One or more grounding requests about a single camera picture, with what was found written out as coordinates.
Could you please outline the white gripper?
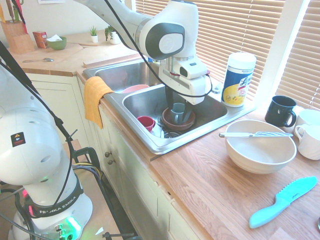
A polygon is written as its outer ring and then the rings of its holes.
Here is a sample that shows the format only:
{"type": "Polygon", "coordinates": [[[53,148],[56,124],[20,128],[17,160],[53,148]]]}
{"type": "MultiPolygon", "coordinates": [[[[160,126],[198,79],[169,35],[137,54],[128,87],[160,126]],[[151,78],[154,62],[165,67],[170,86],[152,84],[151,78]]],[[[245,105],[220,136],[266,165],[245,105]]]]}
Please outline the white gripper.
{"type": "Polygon", "coordinates": [[[211,81],[205,75],[188,79],[183,75],[172,75],[165,68],[161,68],[158,76],[166,85],[165,97],[169,112],[174,107],[174,91],[185,99],[182,114],[183,123],[189,119],[193,105],[201,103],[205,98],[205,94],[208,94],[212,87],[211,81]]]}

